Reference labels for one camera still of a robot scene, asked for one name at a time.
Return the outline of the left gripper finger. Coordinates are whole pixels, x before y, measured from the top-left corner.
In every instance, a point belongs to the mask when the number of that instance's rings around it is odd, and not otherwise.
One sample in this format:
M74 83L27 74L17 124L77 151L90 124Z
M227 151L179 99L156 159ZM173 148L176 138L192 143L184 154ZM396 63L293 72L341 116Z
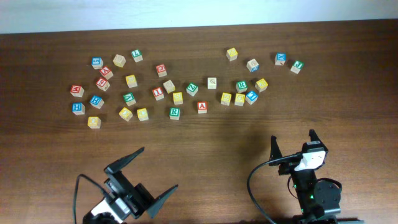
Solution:
M155 216L159 213L160 209L164 205L165 201L178 189L178 185L174 185L170 189L166 190L164 193L160 194L150 205L150 207L146 210L147 214L151 218L155 218Z
M133 152L132 154L129 154L127 156L124 156L111 164L107 165L104 168L104 172L106 174L115 174L119 171L121 171L122 168L126 167L130 162L132 162L139 154L144 152L145 147L141 147L137 151Z

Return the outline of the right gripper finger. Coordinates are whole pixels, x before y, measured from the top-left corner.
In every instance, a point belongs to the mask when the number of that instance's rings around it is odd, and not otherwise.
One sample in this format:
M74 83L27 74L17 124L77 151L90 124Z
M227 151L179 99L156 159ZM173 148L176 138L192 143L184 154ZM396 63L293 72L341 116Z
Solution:
M277 138L275 136L271 136L271 152L270 152L270 166L277 166L278 162L275 160L282 158L282 153L277 144Z
M308 142L309 146L315 146L315 145L324 146L323 142L320 140L314 129L310 129L308 135L310 137L310 141Z

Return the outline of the yellow C block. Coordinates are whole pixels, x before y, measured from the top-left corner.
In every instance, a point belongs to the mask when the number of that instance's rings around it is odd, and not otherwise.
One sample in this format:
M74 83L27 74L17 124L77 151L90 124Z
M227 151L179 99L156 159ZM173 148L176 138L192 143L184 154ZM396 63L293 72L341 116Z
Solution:
M137 110L137 117L139 121L146 121L149 119L149 115L146 108L141 108Z

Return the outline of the red I block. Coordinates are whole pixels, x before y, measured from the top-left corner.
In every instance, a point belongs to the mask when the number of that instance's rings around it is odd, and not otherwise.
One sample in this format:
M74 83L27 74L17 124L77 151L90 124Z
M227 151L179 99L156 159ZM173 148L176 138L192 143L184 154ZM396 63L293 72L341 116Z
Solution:
M161 100L161 99L164 98L164 92L163 92L163 90L162 90L161 87L154 88L154 89L152 90L152 93L153 93L153 95L154 95L154 97L155 97L155 99L156 99L157 101L159 101L159 100Z

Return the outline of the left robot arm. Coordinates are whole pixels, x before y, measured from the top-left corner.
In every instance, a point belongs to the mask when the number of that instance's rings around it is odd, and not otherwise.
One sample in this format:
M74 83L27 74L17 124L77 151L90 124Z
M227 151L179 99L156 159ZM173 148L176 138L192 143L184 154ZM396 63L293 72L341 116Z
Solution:
M126 218L132 216L138 219L145 212L151 218L158 214L178 186L174 185L155 198L141 183L137 185L130 183L122 173L122 168L142 152L144 152L143 147L104 168L104 173L108 176L104 184L109 192L100 188L104 197L83 217L83 223L124 223Z

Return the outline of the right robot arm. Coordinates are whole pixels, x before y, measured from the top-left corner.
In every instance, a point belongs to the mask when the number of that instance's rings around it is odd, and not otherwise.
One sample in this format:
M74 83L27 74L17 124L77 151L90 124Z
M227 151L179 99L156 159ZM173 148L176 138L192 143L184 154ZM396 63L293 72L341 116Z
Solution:
M293 222L364 223L354 218L337 219L337 214L341 213L342 184L337 180L316 177L315 171L325 164L328 148L313 129L308 135L310 140L303 143L302 150L289 156L282 155L277 138L271 137L271 166L279 168L279 175L289 176L302 210L301 215L293 217Z

